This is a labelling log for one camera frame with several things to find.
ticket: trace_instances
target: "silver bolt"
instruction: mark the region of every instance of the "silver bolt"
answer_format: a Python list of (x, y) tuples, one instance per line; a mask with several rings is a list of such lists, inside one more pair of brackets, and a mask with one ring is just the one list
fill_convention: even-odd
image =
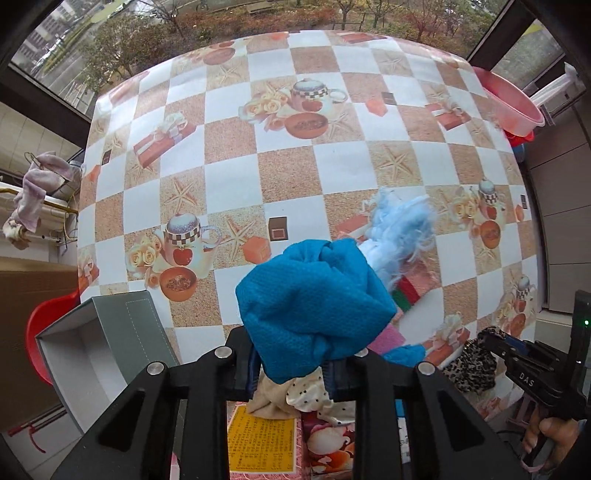
[(146, 370), (150, 375), (160, 375), (164, 371), (164, 364), (161, 364), (160, 362), (152, 362), (148, 365)]
[(232, 354), (232, 349), (228, 346), (219, 346), (214, 352), (218, 358), (228, 358)]
[(420, 371), (423, 375), (429, 376), (435, 373), (435, 367), (429, 362), (421, 362), (418, 365), (418, 371)]

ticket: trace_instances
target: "tablecloth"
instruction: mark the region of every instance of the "tablecloth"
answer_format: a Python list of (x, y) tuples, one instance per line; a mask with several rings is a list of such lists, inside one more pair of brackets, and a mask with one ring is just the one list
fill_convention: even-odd
[[(399, 322), (449, 362), (500, 325), (533, 339), (531, 209), (470, 65), (383, 35), (278, 32), (168, 60), (96, 102), (78, 227), (82, 299), (147, 288), (183, 362), (241, 323), (235, 287), (308, 238), (362, 238), (388, 186), (431, 197), (438, 277)], [(472, 398), (521, 395), (499, 364)]]

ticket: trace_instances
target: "person's hand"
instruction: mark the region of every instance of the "person's hand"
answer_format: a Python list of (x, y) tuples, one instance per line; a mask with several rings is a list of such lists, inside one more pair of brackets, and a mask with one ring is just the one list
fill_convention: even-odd
[(530, 425), (527, 427), (523, 438), (523, 448), (527, 453), (530, 453), (535, 448), (540, 432), (556, 444), (550, 457), (544, 464), (544, 469), (554, 468), (564, 460), (576, 442), (579, 436), (579, 422), (572, 419), (562, 420), (554, 418), (540, 421), (540, 414), (538, 407), (536, 407), (531, 415)]

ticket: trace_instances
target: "open cardboard box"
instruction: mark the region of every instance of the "open cardboard box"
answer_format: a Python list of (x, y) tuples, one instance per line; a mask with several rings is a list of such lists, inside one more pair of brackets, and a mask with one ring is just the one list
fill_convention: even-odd
[(37, 343), (82, 433), (149, 363), (178, 365), (146, 290), (92, 297), (39, 333)]

